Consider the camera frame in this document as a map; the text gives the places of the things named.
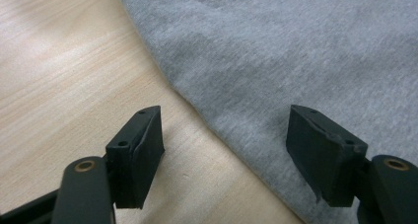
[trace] wooden table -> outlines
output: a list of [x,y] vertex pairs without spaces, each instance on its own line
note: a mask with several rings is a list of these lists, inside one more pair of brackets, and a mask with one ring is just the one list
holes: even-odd
[[167,83],[119,0],[0,0],[0,211],[161,105],[166,155],[118,223],[300,223]]

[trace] gray fabric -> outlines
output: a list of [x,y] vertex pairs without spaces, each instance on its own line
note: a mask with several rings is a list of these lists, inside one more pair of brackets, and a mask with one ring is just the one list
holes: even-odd
[[317,109],[418,163],[418,0],[122,0],[167,79],[309,223],[316,204],[286,152],[290,104]]

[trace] black plastic jaw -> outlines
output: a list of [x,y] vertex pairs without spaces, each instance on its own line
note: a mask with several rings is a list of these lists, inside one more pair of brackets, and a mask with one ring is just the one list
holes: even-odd
[[137,112],[105,150],[116,207],[142,208],[165,152],[160,107]]
[[351,206],[351,181],[368,145],[324,114],[291,106],[286,147],[295,165],[330,206]]

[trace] wooden surface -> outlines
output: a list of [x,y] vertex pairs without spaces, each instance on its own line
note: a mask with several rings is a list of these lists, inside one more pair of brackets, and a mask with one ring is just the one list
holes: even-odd
[[0,0],[0,212],[162,106],[166,155],[118,223],[300,223],[164,79],[119,0]]

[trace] gray felt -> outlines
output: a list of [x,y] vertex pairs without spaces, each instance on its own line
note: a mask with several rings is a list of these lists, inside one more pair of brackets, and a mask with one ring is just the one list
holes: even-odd
[[285,148],[290,105],[418,164],[418,0],[122,0],[167,79],[308,223],[329,208]]

